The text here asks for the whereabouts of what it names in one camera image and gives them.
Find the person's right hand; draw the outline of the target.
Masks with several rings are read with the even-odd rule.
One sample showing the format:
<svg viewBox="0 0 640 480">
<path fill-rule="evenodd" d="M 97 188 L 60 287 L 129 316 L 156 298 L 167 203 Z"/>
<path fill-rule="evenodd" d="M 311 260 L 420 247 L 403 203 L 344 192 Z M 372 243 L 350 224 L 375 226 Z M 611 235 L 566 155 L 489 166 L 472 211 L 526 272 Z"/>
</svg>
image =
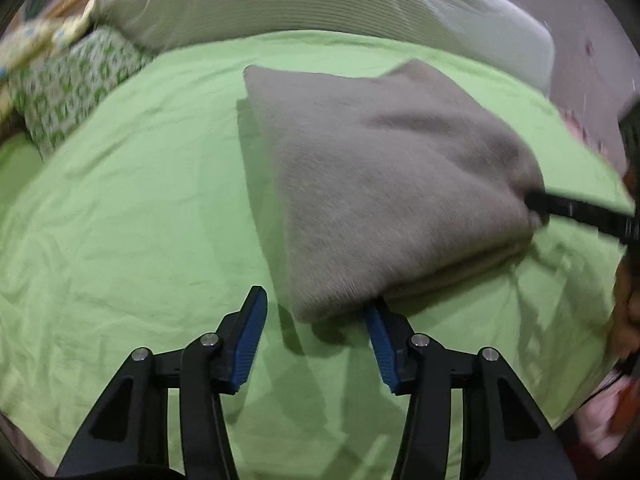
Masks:
<svg viewBox="0 0 640 480">
<path fill-rule="evenodd" d="M 632 275 L 628 258 L 620 260 L 613 288 L 614 309 L 608 335 L 610 350 L 621 360 L 639 350 L 639 279 Z"/>
</svg>

